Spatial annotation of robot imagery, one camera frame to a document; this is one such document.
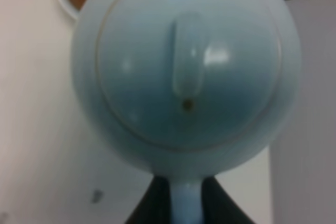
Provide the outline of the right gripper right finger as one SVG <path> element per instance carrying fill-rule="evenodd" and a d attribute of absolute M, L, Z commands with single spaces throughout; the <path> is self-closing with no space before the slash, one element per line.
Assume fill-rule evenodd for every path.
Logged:
<path fill-rule="evenodd" d="M 204 223 L 254 223 L 231 199 L 215 177 L 208 177 L 202 183 L 202 206 Z"/>

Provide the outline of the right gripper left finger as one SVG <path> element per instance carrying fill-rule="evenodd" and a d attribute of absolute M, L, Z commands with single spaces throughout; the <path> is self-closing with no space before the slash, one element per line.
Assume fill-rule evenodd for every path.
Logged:
<path fill-rule="evenodd" d="M 169 182 L 154 176 L 147 191 L 125 222 L 126 224 L 171 223 L 171 197 Z"/>

